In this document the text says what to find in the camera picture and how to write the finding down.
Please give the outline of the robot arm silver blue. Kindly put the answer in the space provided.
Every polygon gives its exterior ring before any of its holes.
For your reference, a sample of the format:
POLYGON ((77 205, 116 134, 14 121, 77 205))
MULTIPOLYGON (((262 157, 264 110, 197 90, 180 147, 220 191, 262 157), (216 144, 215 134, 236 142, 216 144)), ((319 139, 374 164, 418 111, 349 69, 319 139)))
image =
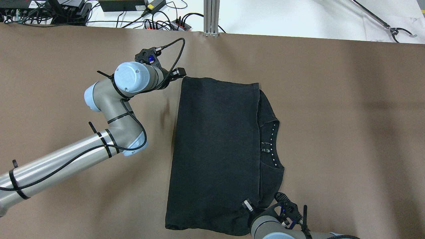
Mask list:
POLYGON ((9 208, 119 153, 131 156, 147 147, 147 134, 129 100, 137 94, 164 89, 186 76, 184 68, 165 70, 159 63, 125 62, 86 89, 91 110, 103 113, 108 128, 1 175, 1 216, 9 208))
POLYGON ((256 208, 249 198, 243 207, 249 212, 250 235, 254 239, 356 239, 356 236, 334 232, 314 232, 308 228, 307 205, 300 213, 296 203, 286 194, 274 195, 276 204, 267 209, 256 208))

